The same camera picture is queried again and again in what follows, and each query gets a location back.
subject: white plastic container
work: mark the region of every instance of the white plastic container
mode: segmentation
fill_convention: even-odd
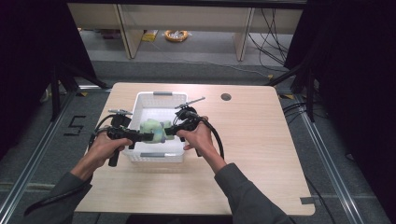
[[[187,94],[184,92],[141,91],[134,102],[132,121],[128,128],[139,130],[140,124],[148,119],[173,122],[179,110],[175,107],[186,102]],[[122,152],[132,162],[183,162],[184,145],[175,136],[174,140],[166,140],[165,143],[136,142],[134,149],[126,147]]]

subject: wooden desk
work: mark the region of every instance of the wooden desk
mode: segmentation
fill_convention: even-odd
[[[140,91],[184,91],[189,100],[205,96],[193,107],[219,132],[225,160],[242,172],[289,215],[313,215],[313,204],[289,128],[272,87],[135,84],[114,85],[100,119],[110,108],[133,110]],[[229,93],[230,101],[221,95]],[[120,154],[118,166],[105,165],[93,176],[93,187],[78,206],[79,212],[144,214],[231,214],[214,174],[194,150],[184,162],[131,163]]]

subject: person's right hand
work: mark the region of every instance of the person's right hand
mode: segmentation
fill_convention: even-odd
[[[178,131],[177,136],[184,137],[189,142],[188,145],[184,146],[185,150],[192,148],[197,149],[198,153],[205,158],[207,163],[209,163],[215,174],[227,164],[213,146],[212,133],[203,122],[199,122],[194,131]]]

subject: gray carpet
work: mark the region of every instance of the gray carpet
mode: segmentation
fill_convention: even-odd
[[[119,81],[128,82],[164,82],[164,83],[205,83],[205,84],[234,84],[234,85],[262,85],[268,78],[255,73],[237,71],[232,68],[213,64],[186,64],[186,63],[117,63],[117,62],[92,62],[97,76],[108,84]],[[255,70],[262,74],[279,76],[281,73],[263,69],[260,66],[238,66],[244,70]],[[83,79],[78,79],[80,84],[88,84]],[[286,88],[292,78],[281,84],[278,88]],[[37,190],[37,184],[53,185],[70,170],[85,151],[89,133],[93,130],[108,96],[107,92],[89,92],[85,97],[75,97],[67,108],[61,127],[52,140],[49,150],[38,166],[32,178],[33,184],[25,191],[21,202],[17,206],[9,223],[18,223],[23,210],[32,202],[40,199],[45,190]],[[294,100],[281,99],[283,107],[294,104]],[[389,223],[381,206],[376,200],[370,187],[364,180],[359,167],[345,157],[346,149],[337,135],[330,119],[325,119],[325,109],[315,105],[316,124],[332,154],[339,172],[346,181],[351,194],[363,214],[366,223]],[[31,122],[26,125],[20,143],[12,148],[0,161],[0,182],[13,183],[21,173],[24,164],[29,160],[35,146],[50,122],[51,103],[46,102],[40,106]],[[75,119],[75,124],[83,125],[78,136],[66,136],[76,133],[76,128],[69,128],[74,116],[85,116]],[[290,133],[297,149],[305,175],[313,182],[326,204],[329,206],[336,223],[348,223],[346,213],[335,194],[332,183],[318,156],[312,139],[306,130],[302,117],[297,115],[287,116],[290,122]],[[0,199],[7,196],[6,185],[1,185]],[[314,198],[318,195],[312,190]],[[98,214],[76,213],[74,223],[125,223],[129,214]],[[311,217],[293,217],[296,223],[332,223],[323,204],[317,204],[317,212]]]

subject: person's left hand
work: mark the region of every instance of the person's left hand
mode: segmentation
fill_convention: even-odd
[[[114,155],[114,150],[122,151],[132,144],[127,138],[110,139],[106,132],[99,133],[91,148],[73,168],[71,173],[82,180],[88,179],[93,172],[103,166],[107,159]]]

